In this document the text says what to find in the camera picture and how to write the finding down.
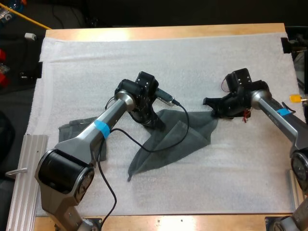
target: black cable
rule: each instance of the black cable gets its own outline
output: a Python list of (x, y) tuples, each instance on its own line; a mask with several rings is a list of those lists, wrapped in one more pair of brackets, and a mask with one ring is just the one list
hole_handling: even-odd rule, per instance
[(108, 102), (106, 103), (105, 110), (107, 110), (107, 107), (108, 107), (108, 105), (111, 103), (112, 100), (115, 100), (115, 97), (114, 97), (114, 96), (111, 97), (111, 98), (108, 100)]
[(98, 165), (98, 169), (99, 169), (99, 171), (100, 171), (100, 173), (101, 173), (101, 176), (103, 177), (103, 180), (105, 181), (105, 183), (106, 183), (107, 187), (109, 188), (109, 190), (110, 190), (112, 196), (114, 197), (115, 202), (114, 202), (114, 206), (112, 206), (112, 208), (111, 208), (111, 210), (109, 211), (109, 213), (108, 213), (108, 214), (105, 216), (105, 218), (103, 219), (103, 221), (102, 221), (102, 227), (103, 227), (105, 221), (107, 220), (107, 218), (109, 217), (109, 215), (110, 215), (110, 214), (112, 213), (112, 211), (115, 209), (116, 203), (117, 203), (116, 194), (115, 194), (115, 192), (112, 190), (110, 184), (108, 183), (108, 181), (107, 181), (107, 179), (106, 179), (106, 177), (105, 177), (105, 175), (104, 175), (104, 173), (103, 173), (102, 166), (101, 166), (101, 163), (100, 163), (100, 158), (101, 158), (101, 152), (102, 152), (102, 148), (103, 148), (103, 143), (104, 143), (104, 139), (102, 140), (102, 142), (101, 142), (101, 144), (100, 144), (99, 151), (98, 151), (97, 165)]
[(54, 14), (54, 5), (52, 5), (51, 11), (52, 11), (52, 15), (53, 15), (53, 16), (59, 21), (59, 23), (61, 24), (62, 29), (64, 29), (63, 22), (61, 21), (61, 19), (60, 19), (58, 16), (56, 16), (56, 15)]
[(292, 112), (292, 113), (295, 113), (295, 112), (296, 112), (295, 110), (289, 108), (284, 102), (282, 102), (281, 104), (283, 105), (283, 107), (284, 107), (285, 109), (289, 110), (290, 112)]
[(169, 148), (173, 148), (174, 146), (178, 145), (179, 143), (181, 143), (181, 142), (186, 138), (186, 136), (187, 136), (187, 134), (188, 134), (188, 130), (189, 130), (190, 124), (189, 124), (189, 116), (188, 116), (188, 113), (187, 113), (186, 109), (185, 109), (179, 102), (177, 102), (176, 100), (173, 100), (172, 102), (173, 102), (175, 105), (181, 107), (181, 108), (184, 110), (184, 112), (185, 112), (185, 114), (186, 114), (186, 118), (187, 118), (187, 130), (186, 130), (186, 133), (185, 133), (185, 135), (183, 136), (183, 138), (182, 138), (180, 141), (176, 142), (175, 144), (173, 144), (173, 145), (171, 145), (171, 146), (169, 146), (169, 147), (167, 147), (167, 148), (162, 148), (162, 149), (152, 150), (152, 151), (151, 151), (151, 150), (148, 150), (148, 149), (146, 149), (145, 147), (143, 147), (138, 141), (136, 141), (136, 140), (135, 140), (134, 138), (132, 138), (127, 132), (125, 132), (124, 130), (122, 130), (122, 129), (120, 129), (120, 128), (114, 128), (114, 129), (110, 130), (110, 133), (112, 133), (112, 132), (114, 132), (114, 131), (120, 131), (120, 132), (124, 133), (124, 134), (125, 134), (128, 138), (130, 138), (135, 144), (137, 144), (137, 145), (140, 146), (143, 150), (145, 150), (145, 151), (147, 151), (147, 152), (149, 152), (149, 153), (157, 153), (157, 152), (161, 152), (161, 151), (167, 150), (167, 149), (169, 149)]
[(73, 15), (75, 15), (75, 18), (77, 19), (80, 28), (82, 28), (82, 25), (81, 25), (81, 23), (80, 23), (80, 21), (79, 21), (79, 18), (77, 17), (77, 14), (75, 13), (75, 11), (73, 10), (72, 7), (70, 7), (70, 8), (71, 8), (71, 11), (73, 12)]

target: gray cloth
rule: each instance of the gray cloth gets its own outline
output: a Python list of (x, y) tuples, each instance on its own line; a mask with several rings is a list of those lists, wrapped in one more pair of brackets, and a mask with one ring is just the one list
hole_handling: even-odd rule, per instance
[[(59, 142), (66, 141), (76, 137), (80, 132), (82, 132), (83, 129), (85, 129), (96, 118), (97, 117), (72, 120), (69, 121), (68, 124), (59, 127)], [(94, 152), (97, 153), (98, 149), (99, 147), (96, 147)], [(105, 161), (107, 159), (106, 153), (107, 153), (106, 142), (104, 142), (102, 146), (100, 161)]]
[[(184, 112), (164, 109), (157, 115), (165, 123), (166, 128), (163, 131), (148, 129), (151, 137), (143, 146), (149, 150), (171, 146), (181, 140), (187, 130), (187, 118)], [(137, 173), (181, 160), (211, 143), (211, 133), (216, 128), (218, 120), (211, 116), (211, 112), (189, 112), (188, 115), (190, 127), (186, 138), (175, 147), (157, 153), (139, 149), (128, 168), (128, 181)]]

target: red object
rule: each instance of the red object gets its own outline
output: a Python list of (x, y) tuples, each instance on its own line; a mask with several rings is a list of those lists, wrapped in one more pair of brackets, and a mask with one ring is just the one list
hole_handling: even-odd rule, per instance
[(4, 74), (0, 74), (0, 87), (6, 87), (10, 83), (9, 79)]
[(3, 50), (0, 49), (0, 61), (4, 61), (6, 58), (6, 54)]

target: gray towel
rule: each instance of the gray towel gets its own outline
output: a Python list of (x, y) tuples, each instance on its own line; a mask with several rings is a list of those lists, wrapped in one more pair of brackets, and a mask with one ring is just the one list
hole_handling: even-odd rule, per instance
[[(139, 149), (128, 168), (128, 181), (137, 173), (176, 162), (211, 143), (211, 133), (216, 128), (218, 120), (211, 116), (211, 112), (188, 114), (190, 127), (186, 138), (177, 146), (157, 153)], [(163, 149), (176, 143), (185, 135), (187, 129), (184, 112), (164, 109), (157, 115), (166, 124), (166, 128), (164, 131), (148, 129), (151, 137), (143, 146), (149, 150)]]

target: metal bracket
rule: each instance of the metal bracket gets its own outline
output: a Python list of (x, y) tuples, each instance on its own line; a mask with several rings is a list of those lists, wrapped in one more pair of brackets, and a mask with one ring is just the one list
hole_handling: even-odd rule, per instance
[[(103, 220), (101, 218), (86, 218), (88, 222), (94, 224), (92, 227), (92, 231), (100, 231), (103, 227)], [(57, 225), (54, 225), (55, 231), (61, 231)]]
[(12, 170), (12, 171), (6, 172), (5, 176), (9, 177), (11, 179), (16, 179), (16, 175), (18, 173), (26, 173), (26, 172), (28, 172), (28, 169), (26, 167), (24, 167), (24, 168), (21, 168), (21, 169), (16, 169), (16, 170)]

